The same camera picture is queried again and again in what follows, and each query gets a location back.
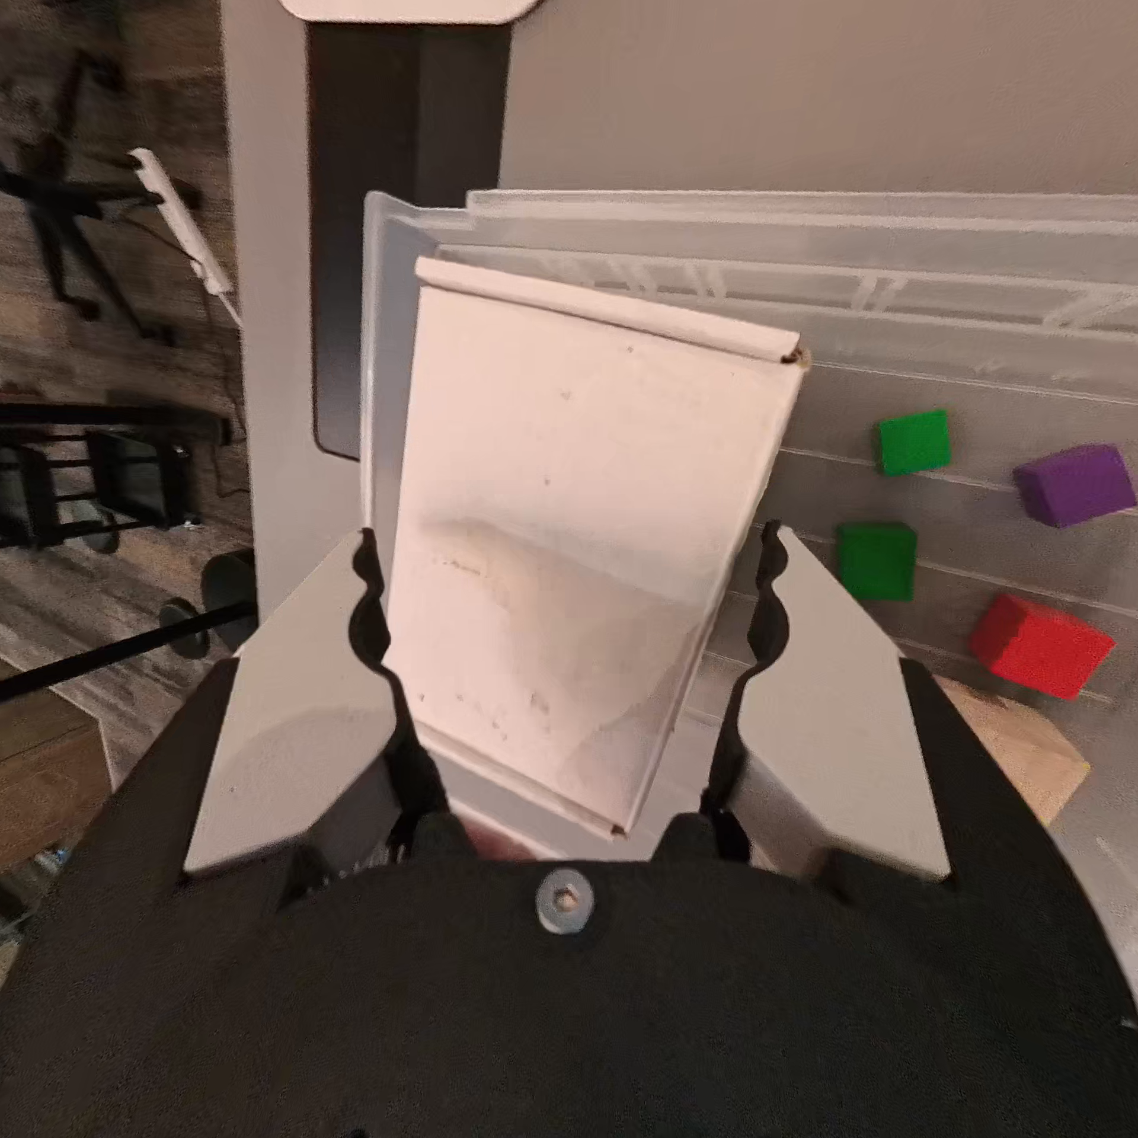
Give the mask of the clear plastic bin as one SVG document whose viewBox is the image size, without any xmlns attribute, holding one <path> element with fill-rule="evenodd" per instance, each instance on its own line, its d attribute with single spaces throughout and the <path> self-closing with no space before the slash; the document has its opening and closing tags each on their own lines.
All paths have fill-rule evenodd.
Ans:
<svg viewBox="0 0 1138 1138">
<path fill-rule="evenodd" d="M 1135 196 L 779 191 L 471 191 L 364 206 L 363 516 L 391 558 L 420 257 L 496 268 L 800 333 L 814 355 L 631 849 L 693 803 L 746 660 L 758 527 L 826 565 L 844 522 L 918 537 L 910 603 L 874 602 L 905 654 L 1036 709 L 1099 765 L 1057 832 L 1135 988 L 1135 509 L 1050 528 L 1012 471 L 1113 444 L 1135 476 Z M 875 423 L 948 412 L 952 461 L 886 477 Z M 993 676 L 967 638 L 997 593 L 1115 639 L 1070 702 Z"/>
</svg>

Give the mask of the white cardboard box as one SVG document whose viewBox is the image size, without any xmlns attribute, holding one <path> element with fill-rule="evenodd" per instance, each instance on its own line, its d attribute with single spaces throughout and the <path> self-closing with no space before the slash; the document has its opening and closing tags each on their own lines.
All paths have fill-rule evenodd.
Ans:
<svg viewBox="0 0 1138 1138">
<path fill-rule="evenodd" d="M 631 831 L 809 369 L 802 335 L 420 257 L 387 619 L 421 741 Z"/>
</svg>

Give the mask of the white bar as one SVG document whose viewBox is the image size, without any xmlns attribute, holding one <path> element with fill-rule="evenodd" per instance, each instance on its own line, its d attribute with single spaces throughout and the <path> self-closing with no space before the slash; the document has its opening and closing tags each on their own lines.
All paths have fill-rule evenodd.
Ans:
<svg viewBox="0 0 1138 1138">
<path fill-rule="evenodd" d="M 134 163 L 135 176 L 145 191 L 160 198 L 156 209 L 171 232 L 176 247 L 189 260 L 189 266 L 206 295 L 218 301 L 237 329 L 242 332 L 244 321 L 237 309 L 233 282 L 214 256 L 195 220 L 199 207 L 188 205 L 187 196 L 192 196 L 191 191 L 194 188 L 179 190 L 156 154 L 145 148 L 129 150 L 129 157 Z"/>
</svg>

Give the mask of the green cube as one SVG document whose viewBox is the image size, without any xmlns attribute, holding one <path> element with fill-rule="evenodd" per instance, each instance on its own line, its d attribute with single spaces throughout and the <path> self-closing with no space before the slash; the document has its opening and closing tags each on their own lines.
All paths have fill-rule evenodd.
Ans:
<svg viewBox="0 0 1138 1138">
<path fill-rule="evenodd" d="M 836 527 L 837 576 L 859 602 L 910 603 L 917 532 L 902 522 L 844 522 Z"/>
<path fill-rule="evenodd" d="M 874 427 L 874 442 L 876 469 L 886 477 L 940 470 L 952 461 L 944 408 L 880 420 Z"/>
</svg>

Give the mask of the red cube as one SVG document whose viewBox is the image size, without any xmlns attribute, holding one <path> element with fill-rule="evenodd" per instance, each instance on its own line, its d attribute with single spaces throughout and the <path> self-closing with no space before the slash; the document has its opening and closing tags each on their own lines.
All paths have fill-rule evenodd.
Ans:
<svg viewBox="0 0 1138 1138">
<path fill-rule="evenodd" d="M 967 648 L 993 676 L 1070 702 L 1115 639 L 1059 608 L 1000 592 L 973 626 Z"/>
</svg>

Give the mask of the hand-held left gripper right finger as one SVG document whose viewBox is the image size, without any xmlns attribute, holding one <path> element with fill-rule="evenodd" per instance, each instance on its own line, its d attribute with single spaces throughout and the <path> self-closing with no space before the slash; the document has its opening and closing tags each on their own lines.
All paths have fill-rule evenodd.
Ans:
<svg viewBox="0 0 1138 1138">
<path fill-rule="evenodd" d="M 761 528 L 746 645 L 700 797 L 719 858 L 809 877 L 841 849 L 945 879 L 901 654 L 779 520 Z"/>
</svg>

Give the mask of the black metal stool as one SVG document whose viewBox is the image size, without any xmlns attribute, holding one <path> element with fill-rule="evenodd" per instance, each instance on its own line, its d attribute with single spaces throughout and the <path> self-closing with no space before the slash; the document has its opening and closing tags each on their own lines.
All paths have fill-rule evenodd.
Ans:
<svg viewBox="0 0 1138 1138">
<path fill-rule="evenodd" d="M 194 448 L 231 442 L 204 409 L 3 402 L 1 546 L 114 553 L 127 531 L 195 527 Z"/>
</svg>

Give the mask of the purple cube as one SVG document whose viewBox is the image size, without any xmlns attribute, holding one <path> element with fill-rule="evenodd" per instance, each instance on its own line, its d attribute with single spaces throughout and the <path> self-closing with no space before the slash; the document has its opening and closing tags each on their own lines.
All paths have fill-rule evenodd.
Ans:
<svg viewBox="0 0 1138 1138">
<path fill-rule="evenodd" d="M 1113 444 L 1061 450 L 1012 471 L 1028 518 L 1051 528 L 1107 518 L 1135 508 L 1127 462 Z"/>
</svg>

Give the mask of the black metal pole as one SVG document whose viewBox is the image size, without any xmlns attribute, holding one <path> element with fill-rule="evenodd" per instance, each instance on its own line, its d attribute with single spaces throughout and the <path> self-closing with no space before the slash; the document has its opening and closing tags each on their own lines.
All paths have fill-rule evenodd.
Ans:
<svg viewBox="0 0 1138 1138">
<path fill-rule="evenodd" d="M 55 688 L 164 648 L 188 661 L 204 660 L 214 644 L 234 652 L 260 625 L 253 549 L 230 550 L 210 558 L 200 573 L 200 591 L 203 608 L 184 599 L 168 599 L 153 630 L 4 677 L 1 703 Z"/>
</svg>

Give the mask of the plain wooden cube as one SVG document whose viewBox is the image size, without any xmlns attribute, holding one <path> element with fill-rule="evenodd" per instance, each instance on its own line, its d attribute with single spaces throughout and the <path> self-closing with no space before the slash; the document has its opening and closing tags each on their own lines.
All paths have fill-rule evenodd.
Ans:
<svg viewBox="0 0 1138 1138">
<path fill-rule="evenodd" d="M 1038 821 L 1050 826 L 1086 780 L 1090 764 L 1038 710 L 955 679 L 933 679 Z"/>
</svg>

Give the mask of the brown wooden panel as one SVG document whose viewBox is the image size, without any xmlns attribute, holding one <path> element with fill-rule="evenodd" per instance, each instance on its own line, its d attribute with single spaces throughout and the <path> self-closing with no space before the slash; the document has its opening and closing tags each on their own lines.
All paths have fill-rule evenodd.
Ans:
<svg viewBox="0 0 1138 1138">
<path fill-rule="evenodd" d="M 111 794 L 95 718 L 42 690 L 1 705 L 1 871 L 70 849 Z"/>
</svg>

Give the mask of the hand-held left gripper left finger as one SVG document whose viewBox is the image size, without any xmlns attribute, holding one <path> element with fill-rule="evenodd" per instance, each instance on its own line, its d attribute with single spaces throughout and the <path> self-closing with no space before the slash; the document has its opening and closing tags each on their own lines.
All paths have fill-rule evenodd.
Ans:
<svg viewBox="0 0 1138 1138">
<path fill-rule="evenodd" d="M 390 633 L 375 534 L 351 531 L 242 645 L 183 868 L 313 851 L 334 875 L 446 813 Z"/>
</svg>

